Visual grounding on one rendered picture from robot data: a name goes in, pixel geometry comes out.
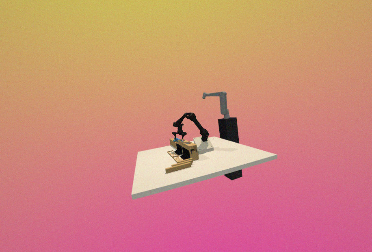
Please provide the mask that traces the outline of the light orange long bar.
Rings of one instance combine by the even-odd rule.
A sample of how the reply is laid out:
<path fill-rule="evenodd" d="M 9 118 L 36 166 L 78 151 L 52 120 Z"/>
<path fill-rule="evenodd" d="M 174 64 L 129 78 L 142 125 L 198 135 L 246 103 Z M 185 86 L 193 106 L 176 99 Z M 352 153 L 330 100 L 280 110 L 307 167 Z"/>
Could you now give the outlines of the light orange long bar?
<path fill-rule="evenodd" d="M 174 172 L 174 171 L 181 170 L 181 169 L 184 169 L 184 168 L 189 168 L 189 167 L 191 167 L 191 162 L 181 164 L 181 165 L 177 165 L 177 166 L 173 166 L 173 167 L 165 168 L 165 171 L 166 171 L 166 173 L 170 173 L 170 172 Z"/>

